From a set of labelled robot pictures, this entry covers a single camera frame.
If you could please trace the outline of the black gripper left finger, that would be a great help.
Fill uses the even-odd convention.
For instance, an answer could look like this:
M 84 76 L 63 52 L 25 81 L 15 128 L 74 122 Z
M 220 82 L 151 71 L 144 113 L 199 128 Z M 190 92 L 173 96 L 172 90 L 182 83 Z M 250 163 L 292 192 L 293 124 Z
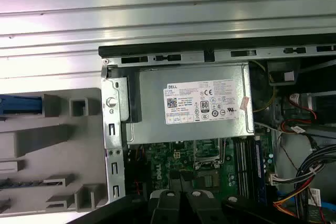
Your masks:
M 78 218 L 79 223 L 178 223 L 181 193 L 171 190 L 153 192 L 145 200 L 127 195 Z

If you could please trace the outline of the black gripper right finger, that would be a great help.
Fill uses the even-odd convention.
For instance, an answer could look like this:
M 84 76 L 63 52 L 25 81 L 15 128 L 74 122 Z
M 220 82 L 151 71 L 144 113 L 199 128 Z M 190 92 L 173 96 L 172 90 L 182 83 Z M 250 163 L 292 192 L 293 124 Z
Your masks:
M 195 223 L 306 223 L 243 196 L 232 195 L 219 201 L 208 194 L 204 190 L 186 194 Z

